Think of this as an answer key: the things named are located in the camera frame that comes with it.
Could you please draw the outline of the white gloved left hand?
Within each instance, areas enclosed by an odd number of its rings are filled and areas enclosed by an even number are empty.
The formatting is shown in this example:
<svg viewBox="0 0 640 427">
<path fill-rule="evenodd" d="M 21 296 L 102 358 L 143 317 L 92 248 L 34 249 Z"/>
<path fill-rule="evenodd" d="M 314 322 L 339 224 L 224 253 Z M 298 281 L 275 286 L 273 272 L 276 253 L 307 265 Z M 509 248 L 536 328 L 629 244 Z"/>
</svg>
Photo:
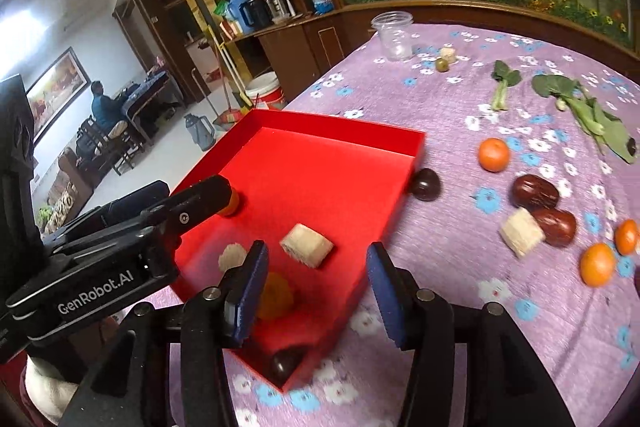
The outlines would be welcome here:
<svg viewBox="0 0 640 427">
<path fill-rule="evenodd" d="M 40 358 L 27 357 L 26 393 L 36 410 L 57 426 L 79 385 L 66 381 L 58 369 Z"/>
</svg>

